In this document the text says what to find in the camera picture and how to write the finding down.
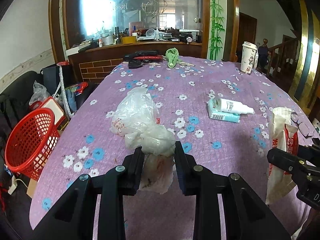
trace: green cloth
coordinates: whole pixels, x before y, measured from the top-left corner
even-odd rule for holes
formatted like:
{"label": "green cloth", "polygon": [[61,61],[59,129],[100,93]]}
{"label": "green cloth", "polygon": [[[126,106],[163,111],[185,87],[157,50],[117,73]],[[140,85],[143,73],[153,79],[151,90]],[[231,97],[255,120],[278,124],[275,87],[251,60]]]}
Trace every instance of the green cloth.
{"label": "green cloth", "polygon": [[177,61],[181,61],[181,59],[179,59],[179,52],[176,48],[168,49],[165,53],[165,57],[168,60],[169,68],[174,68]]}

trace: purple tablecloth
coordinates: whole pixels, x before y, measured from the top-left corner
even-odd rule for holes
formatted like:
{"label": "purple tablecloth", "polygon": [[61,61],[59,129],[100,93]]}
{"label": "purple tablecloth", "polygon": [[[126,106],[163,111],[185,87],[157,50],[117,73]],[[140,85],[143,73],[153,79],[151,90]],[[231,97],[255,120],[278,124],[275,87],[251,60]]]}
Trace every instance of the purple tablecloth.
{"label": "purple tablecloth", "polygon": [[[195,66],[169,69],[163,62],[161,66],[129,70],[126,64],[120,64],[90,95],[63,132],[41,174],[30,208],[33,228],[80,174],[104,174],[132,153],[125,148],[124,139],[109,128],[118,104],[137,86],[148,88],[161,124],[175,133],[184,151],[198,164],[217,174],[239,173],[265,200],[272,108],[292,108],[300,115],[299,122],[307,124],[311,132],[314,128],[288,94],[257,71],[246,75],[239,72],[237,63],[182,59]],[[206,102],[213,95],[240,101],[253,107],[255,114],[242,115],[240,123],[209,119]],[[300,132],[299,143],[312,144]],[[302,225],[309,210],[295,197],[296,190],[271,205],[291,234]],[[172,185],[163,195],[138,191],[134,197],[124,197],[128,239],[192,239],[194,215],[195,198],[182,195],[175,172]]]}

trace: red basket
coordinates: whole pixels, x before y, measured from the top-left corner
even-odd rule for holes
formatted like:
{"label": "red basket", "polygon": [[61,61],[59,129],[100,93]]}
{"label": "red basket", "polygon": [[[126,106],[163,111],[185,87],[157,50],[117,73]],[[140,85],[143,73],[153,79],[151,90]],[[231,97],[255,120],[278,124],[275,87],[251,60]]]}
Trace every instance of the red basket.
{"label": "red basket", "polygon": [[14,127],[9,136],[5,147],[8,168],[38,181],[59,137],[51,109],[32,111]]}

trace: white plastic bag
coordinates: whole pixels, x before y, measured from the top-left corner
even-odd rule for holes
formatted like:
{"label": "white plastic bag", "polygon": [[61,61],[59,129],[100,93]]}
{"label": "white plastic bag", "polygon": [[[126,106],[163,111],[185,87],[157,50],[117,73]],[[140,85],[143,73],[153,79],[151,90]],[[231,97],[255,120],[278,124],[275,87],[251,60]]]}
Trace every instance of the white plastic bag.
{"label": "white plastic bag", "polygon": [[140,182],[141,190],[167,192],[172,183],[174,134],[159,125],[159,112],[145,88],[134,88],[118,105],[110,131],[124,137],[128,149],[142,146],[148,154]]}
{"label": "white plastic bag", "polygon": [[33,95],[29,101],[29,106],[31,106],[36,101],[44,102],[50,96],[44,85],[39,84],[37,81],[33,84]]}
{"label": "white plastic bag", "polygon": [[[297,155],[298,152],[298,128],[291,126],[292,109],[275,107],[272,110],[269,134],[272,139],[272,147]],[[267,185],[266,204],[270,205],[287,195],[296,184],[291,179],[291,174],[270,164]]]}
{"label": "white plastic bag", "polygon": [[172,156],[175,137],[164,125],[156,124],[159,112],[146,92],[141,87],[128,92],[112,117],[110,131],[124,136],[128,149],[142,146],[145,154]]}

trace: food wrapper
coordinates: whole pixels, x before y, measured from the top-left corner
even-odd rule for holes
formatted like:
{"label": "food wrapper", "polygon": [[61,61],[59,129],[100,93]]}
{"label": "food wrapper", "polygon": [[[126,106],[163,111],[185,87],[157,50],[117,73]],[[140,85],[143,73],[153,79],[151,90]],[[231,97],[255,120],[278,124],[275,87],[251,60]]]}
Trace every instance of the food wrapper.
{"label": "food wrapper", "polygon": [[[292,112],[291,109],[285,107],[274,108],[269,134],[271,134],[273,148],[297,155],[299,146],[298,128],[291,125]],[[291,174],[270,164],[266,204],[276,202],[287,195],[295,186]]]}

